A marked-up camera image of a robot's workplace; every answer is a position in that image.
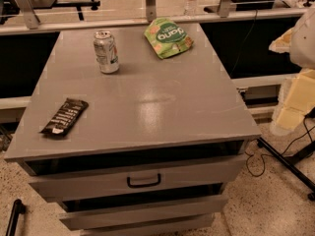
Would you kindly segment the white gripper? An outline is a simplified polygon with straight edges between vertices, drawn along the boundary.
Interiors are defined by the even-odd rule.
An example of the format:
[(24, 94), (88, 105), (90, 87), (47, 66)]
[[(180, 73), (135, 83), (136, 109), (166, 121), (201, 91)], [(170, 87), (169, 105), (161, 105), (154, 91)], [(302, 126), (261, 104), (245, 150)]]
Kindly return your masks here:
[[(273, 40), (269, 50), (288, 53), (292, 29)], [(292, 132), (315, 107), (315, 70), (302, 69), (291, 79), (284, 79), (275, 107), (271, 132), (276, 136), (286, 136)]]

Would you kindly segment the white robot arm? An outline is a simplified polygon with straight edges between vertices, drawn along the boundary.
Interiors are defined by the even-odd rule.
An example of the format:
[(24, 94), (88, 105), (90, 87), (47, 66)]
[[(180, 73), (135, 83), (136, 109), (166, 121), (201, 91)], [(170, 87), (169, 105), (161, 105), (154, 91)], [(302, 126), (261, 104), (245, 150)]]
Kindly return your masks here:
[(295, 26), (275, 39), (269, 49), (289, 54), (290, 62), (301, 70), (281, 85), (271, 123), (271, 132), (285, 136), (315, 108), (315, 8), (310, 7)]

